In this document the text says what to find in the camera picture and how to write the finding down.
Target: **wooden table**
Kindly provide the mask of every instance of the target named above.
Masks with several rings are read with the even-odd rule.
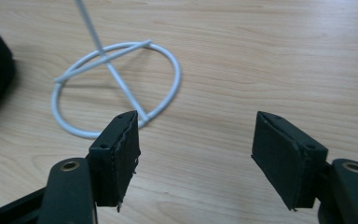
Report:
[[[251,159],[257,111],[280,115],[358,161],[358,1],[87,1],[107,46],[148,38],[183,69],[169,107],[140,131],[142,156],[120,214],[100,223],[318,223],[287,211]],[[50,167],[84,157],[93,140],[50,112],[53,78],[95,50],[73,1],[0,0],[0,35],[18,72],[0,104],[0,206],[46,185]],[[172,84],[146,49],[114,65],[146,111]],[[132,110],[107,69],[71,79],[66,119],[102,130]]]

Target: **light wooden surface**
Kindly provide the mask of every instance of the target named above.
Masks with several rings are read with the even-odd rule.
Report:
[[[289,212],[251,159],[256,111],[293,122],[358,160],[358,1],[87,1],[105,45],[148,38],[183,69],[172,104],[140,131],[142,156],[122,212],[100,223],[318,223]],[[50,167],[92,140],[50,112],[52,79],[95,50],[75,3],[0,0],[0,35],[18,66],[0,105],[0,206],[42,188]],[[172,83],[169,62],[139,50],[114,62],[146,110]],[[132,110],[104,66],[71,79],[62,110],[101,130]]]

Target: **brass screw hole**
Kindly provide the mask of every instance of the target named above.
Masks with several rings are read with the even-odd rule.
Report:
[[[347,170],[358,173],[358,163],[346,161],[342,163],[342,166],[344,166]]]
[[[78,161],[68,161],[66,164],[64,164],[61,167],[62,171],[73,171],[75,170],[77,167],[80,166],[80,163]]]

